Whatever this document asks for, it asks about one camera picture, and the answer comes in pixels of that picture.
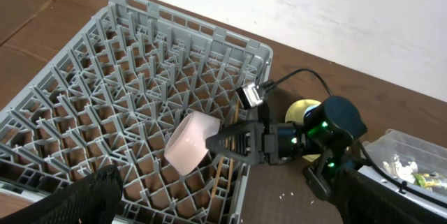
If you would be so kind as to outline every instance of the pink bowl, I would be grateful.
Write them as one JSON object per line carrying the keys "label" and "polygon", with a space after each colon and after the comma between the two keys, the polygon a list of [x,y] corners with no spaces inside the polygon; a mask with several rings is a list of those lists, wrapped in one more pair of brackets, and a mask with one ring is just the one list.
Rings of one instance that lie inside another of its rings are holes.
{"label": "pink bowl", "polygon": [[188,114],[175,129],[165,147],[165,158],[181,174],[187,175],[205,157],[205,140],[219,132],[219,119],[202,112]]}

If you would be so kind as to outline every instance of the plastic container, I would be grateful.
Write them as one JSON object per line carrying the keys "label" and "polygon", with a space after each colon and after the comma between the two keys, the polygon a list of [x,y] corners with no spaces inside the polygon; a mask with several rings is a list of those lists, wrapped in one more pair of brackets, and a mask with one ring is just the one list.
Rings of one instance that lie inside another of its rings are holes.
{"label": "plastic container", "polygon": [[249,167],[235,164],[227,191],[225,159],[225,186],[210,199],[220,157],[183,177],[164,148],[193,111],[228,123],[234,88],[266,80],[271,62],[255,40],[147,0],[109,0],[1,111],[0,177],[53,193],[115,164],[121,221],[238,222]]}
{"label": "plastic container", "polygon": [[[447,176],[447,149],[417,137],[387,130],[377,141],[365,146],[372,160],[392,176],[422,186],[418,179],[427,180]],[[446,181],[442,186],[428,188],[435,193],[447,196]]]}

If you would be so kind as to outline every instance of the wooden stick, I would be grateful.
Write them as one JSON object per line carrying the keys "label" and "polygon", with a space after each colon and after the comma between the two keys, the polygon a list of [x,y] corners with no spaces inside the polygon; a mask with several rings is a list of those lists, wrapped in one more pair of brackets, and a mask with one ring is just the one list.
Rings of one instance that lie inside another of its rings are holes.
{"label": "wooden stick", "polygon": [[217,166],[216,183],[212,187],[212,191],[211,191],[211,198],[212,199],[214,199],[214,196],[216,196],[217,184],[219,183],[219,178],[220,178],[220,175],[221,175],[223,163],[224,163],[224,157],[222,156],[221,160],[219,161],[219,165]]}
{"label": "wooden stick", "polygon": [[[236,104],[236,109],[235,109],[235,117],[233,122],[236,123],[237,122],[237,118],[239,116],[239,103],[237,102]],[[232,138],[231,140],[231,150],[235,149],[235,140],[234,138]],[[226,190],[229,192],[230,188],[231,188],[231,177],[233,176],[233,162],[234,160],[231,158],[230,159],[230,169],[228,170],[228,184],[226,186]]]}
{"label": "wooden stick", "polygon": [[[238,108],[239,108],[239,107],[236,106],[235,114],[237,114]],[[225,139],[225,147],[228,148],[228,143],[229,143],[229,142],[232,142],[232,143],[233,143],[233,148],[234,148],[234,142],[231,141],[231,140],[229,140],[228,138]],[[219,165],[217,166],[216,177],[215,177],[216,183],[213,185],[213,187],[212,187],[212,191],[211,191],[211,198],[212,198],[212,199],[214,199],[214,196],[216,196],[217,184],[219,183],[219,179],[220,179],[220,176],[221,176],[221,171],[222,171],[222,165],[223,165],[223,163],[224,163],[224,157],[222,156],[222,157],[221,157],[221,160],[219,161]]]}

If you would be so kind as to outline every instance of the wooden table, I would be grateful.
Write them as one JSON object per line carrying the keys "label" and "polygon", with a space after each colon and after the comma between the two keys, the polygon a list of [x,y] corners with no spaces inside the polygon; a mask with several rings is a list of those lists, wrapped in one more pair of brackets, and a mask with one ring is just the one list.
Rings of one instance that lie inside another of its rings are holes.
{"label": "wooden table", "polygon": [[[108,0],[55,0],[0,46],[0,107],[5,106],[107,3]],[[166,3],[161,4],[269,45],[274,52],[270,71],[274,80],[303,67],[320,73],[334,94],[348,98],[358,107],[368,126],[366,140],[376,140],[385,130],[393,128],[447,147],[444,141],[447,135],[447,103]],[[278,119],[283,119],[287,107],[300,98],[324,100],[327,97],[319,81],[308,73],[292,77],[280,88],[269,101]],[[337,210],[326,202],[318,201],[305,185],[301,175],[305,165],[303,160],[297,160],[281,167],[252,167],[242,210],[244,223],[341,223]]]}

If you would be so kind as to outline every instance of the clear plastic container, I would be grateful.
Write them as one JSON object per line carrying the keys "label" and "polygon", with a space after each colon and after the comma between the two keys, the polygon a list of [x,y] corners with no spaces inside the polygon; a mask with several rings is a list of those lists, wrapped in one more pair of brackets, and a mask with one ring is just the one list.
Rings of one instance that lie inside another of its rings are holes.
{"label": "clear plastic container", "polygon": [[392,129],[365,149],[392,176],[447,196],[447,149]]}

